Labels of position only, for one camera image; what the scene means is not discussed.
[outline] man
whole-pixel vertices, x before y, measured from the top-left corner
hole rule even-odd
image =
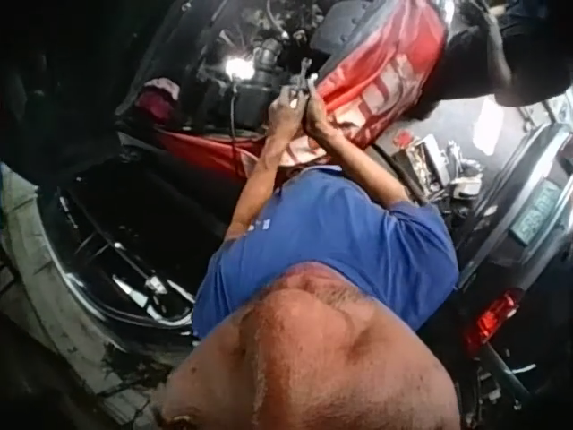
[[[505,12],[498,18],[499,46],[488,40],[486,20],[476,20],[482,25],[455,34],[420,102],[406,115],[423,119],[445,99],[494,94],[502,106],[518,107],[563,93],[571,84],[573,59],[566,5],[564,0],[506,0]],[[491,51],[501,51],[501,45],[509,81],[492,75],[489,64]]]
[[[273,191],[306,104],[289,89],[201,285],[201,344],[158,392],[164,427],[458,429],[452,381],[415,336],[458,268],[432,207],[329,125],[309,84],[305,131],[340,163]]]

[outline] blue t-shirt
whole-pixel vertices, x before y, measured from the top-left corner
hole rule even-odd
[[[301,262],[338,271],[417,330],[458,280],[448,230],[431,205],[384,210],[332,167],[309,168],[277,190],[245,236],[211,257],[193,311],[200,339]]]

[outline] motorcycle engine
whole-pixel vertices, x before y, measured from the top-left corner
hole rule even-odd
[[[269,104],[280,87],[301,72],[302,60],[312,60],[310,75],[332,55],[331,32],[319,35],[317,29],[333,6],[353,4],[361,13],[365,9],[360,0],[236,3],[235,13],[220,16],[211,26],[213,38],[189,82],[184,83],[184,122],[196,132],[233,136],[263,132]],[[339,25],[334,27],[338,32]]]

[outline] red tail light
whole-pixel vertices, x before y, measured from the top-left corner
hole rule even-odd
[[[511,318],[519,308],[521,291],[507,290],[494,300],[480,317],[466,330],[467,350],[475,355],[478,349],[492,338],[493,334]]]

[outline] garage floor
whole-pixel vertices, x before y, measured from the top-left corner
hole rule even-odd
[[[545,119],[540,107],[535,108],[535,115],[540,121]],[[444,102],[426,121],[394,125],[378,144],[386,151],[394,151],[391,141],[401,128],[419,137],[432,133],[442,148],[448,140],[455,141],[466,158],[476,159],[486,167],[489,178],[501,169],[525,133],[517,110],[497,107],[487,98]],[[110,346],[72,301],[59,278],[34,199],[33,186],[4,172],[7,217],[3,239],[20,268],[25,287],[17,285],[1,297],[0,312],[62,355],[86,388],[99,394],[120,422],[129,423],[130,428],[143,428],[149,423],[144,409],[150,389],[125,386],[121,373],[110,365]]]

